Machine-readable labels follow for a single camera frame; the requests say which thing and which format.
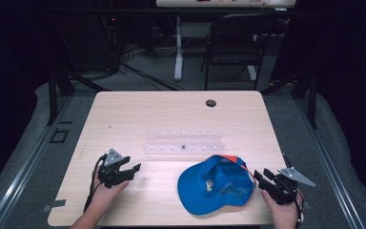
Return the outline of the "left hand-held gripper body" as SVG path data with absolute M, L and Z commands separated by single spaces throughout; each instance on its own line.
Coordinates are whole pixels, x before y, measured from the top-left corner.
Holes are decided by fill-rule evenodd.
M 104 162 L 100 165 L 100 169 L 98 172 L 98 178 L 100 182 L 107 188 L 112 188 L 114 185 L 118 185 L 123 181 L 126 181 L 123 178 L 123 172 L 120 168 L 121 166 L 118 164 L 124 156 L 121 156 L 114 149 L 110 149 L 106 154 Z

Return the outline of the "aluminium floor rail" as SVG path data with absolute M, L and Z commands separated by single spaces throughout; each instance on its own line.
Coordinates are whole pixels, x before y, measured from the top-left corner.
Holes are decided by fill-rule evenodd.
M 318 129 L 314 128 L 311 124 L 309 117 L 307 115 L 307 107 L 305 103 L 300 99 L 295 99 L 294 103 L 296 107 L 300 111 L 300 115 L 304 120 L 307 129 L 312 136 L 314 143 L 317 148 L 317 155 L 320 160 L 320 164 L 323 167 L 323 171 L 328 179 L 332 190 L 334 191 L 337 202 L 343 212 L 344 217 L 346 218 L 350 229 L 365 229 L 365 226 L 362 223 L 362 220 L 351 200 L 349 192 L 341 180 L 337 168 L 332 161 L 332 158 L 329 154 L 329 151 L 321 137 L 321 134 Z
M 58 115 L 48 125 L 49 102 L 38 99 L 31 120 L 0 173 L 0 228 L 13 212 L 18 199 L 30 183 L 32 175 L 40 167 L 42 158 L 51 144 L 50 139 L 72 103 L 72 97 L 60 99 Z

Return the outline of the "blue baseball cap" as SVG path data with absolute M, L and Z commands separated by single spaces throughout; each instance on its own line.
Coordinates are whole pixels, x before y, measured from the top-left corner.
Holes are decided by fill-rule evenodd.
M 254 180 L 238 156 L 213 155 L 186 169 L 177 181 L 184 208 L 207 215 L 224 206 L 244 206 L 254 192 Z

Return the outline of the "person's left hand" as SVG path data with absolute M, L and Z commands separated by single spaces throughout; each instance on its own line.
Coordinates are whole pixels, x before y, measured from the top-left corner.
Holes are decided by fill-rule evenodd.
M 96 178 L 93 184 L 93 195 L 91 198 L 91 203 L 88 207 L 88 211 L 95 214 L 106 213 L 114 203 L 116 197 L 128 185 L 128 181 L 123 181 L 122 183 L 115 185 L 112 188 L 107 188 L 100 183 L 100 180 L 98 178 Z

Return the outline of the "black metal stand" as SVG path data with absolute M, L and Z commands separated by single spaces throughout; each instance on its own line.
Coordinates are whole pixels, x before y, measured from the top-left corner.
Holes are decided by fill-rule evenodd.
M 51 70 L 49 85 L 49 105 L 50 105 L 50 118 L 48 125 L 51 125 L 58 116 L 57 106 L 57 90 L 60 90 L 64 96 L 73 96 L 75 88 L 73 87 L 71 80 L 75 79 L 85 86 L 93 89 L 97 93 L 108 92 L 109 89 L 105 89 L 93 82 L 88 78 L 82 76 L 79 73 L 73 72 L 65 67 L 57 67 Z
M 263 95 L 271 94 L 285 85 L 295 81 L 295 87 L 291 91 L 293 99 L 303 99 L 308 94 L 307 118 L 311 126 L 316 129 L 315 111 L 317 99 L 317 77 L 315 70 L 303 70 L 287 78 L 280 79 L 274 85 L 261 91 Z

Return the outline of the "clear acrylic rack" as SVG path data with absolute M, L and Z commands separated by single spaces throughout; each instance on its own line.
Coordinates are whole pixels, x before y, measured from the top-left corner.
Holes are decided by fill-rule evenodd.
M 216 130 L 149 130 L 144 150 L 154 156 L 222 154 L 222 133 Z

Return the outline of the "person's right hand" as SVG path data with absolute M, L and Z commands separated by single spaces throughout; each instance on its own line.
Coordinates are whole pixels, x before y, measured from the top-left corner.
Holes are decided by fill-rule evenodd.
M 288 205 L 279 205 L 266 190 L 262 190 L 261 195 L 271 211 L 274 229 L 296 229 L 298 209 L 294 202 Z

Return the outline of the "grey tape strip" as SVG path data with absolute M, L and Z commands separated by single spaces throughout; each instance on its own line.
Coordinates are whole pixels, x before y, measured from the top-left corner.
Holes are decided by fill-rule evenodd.
M 50 204 L 46 204 L 42 207 L 42 213 L 49 213 L 53 208 L 63 207 L 66 204 L 64 199 L 54 200 Z

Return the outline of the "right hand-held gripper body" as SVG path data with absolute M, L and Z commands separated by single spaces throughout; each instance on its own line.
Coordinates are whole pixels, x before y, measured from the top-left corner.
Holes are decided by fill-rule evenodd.
M 279 205 L 295 202 L 298 183 L 315 187 L 315 183 L 302 175 L 294 167 L 278 169 L 274 182 L 275 191 L 270 195 Z

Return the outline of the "black folding chair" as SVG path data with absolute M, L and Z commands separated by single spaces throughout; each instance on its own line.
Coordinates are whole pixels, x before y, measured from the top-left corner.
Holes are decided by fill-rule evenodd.
M 205 71 L 204 89 L 208 89 L 211 66 L 256 66 L 255 90 L 264 61 L 267 40 L 277 20 L 269 14 L 232 13 L 212 22 L 207 34 L 201 71 Z

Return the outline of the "white background desk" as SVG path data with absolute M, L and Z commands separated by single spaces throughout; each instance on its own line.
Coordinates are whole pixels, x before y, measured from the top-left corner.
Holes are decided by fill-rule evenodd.
M 274 10 L 287 10 L 295 6 L 296 0 L 156 0 L 157 7 L 163 8 L 240 8 L 261 9 L 272 8 Z M 181 18 L 176 19 L 176 62 L 174 80 L 182 79 L 183 51 L 182 51 L 182 27 Z

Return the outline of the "dark computer tower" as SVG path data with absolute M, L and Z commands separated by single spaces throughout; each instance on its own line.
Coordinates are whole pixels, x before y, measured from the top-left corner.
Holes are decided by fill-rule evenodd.
M 118 69 L 109 39 L 97 16 L 70 16 L 64 20 L 69 53 L 80 72 L 113 72 Z

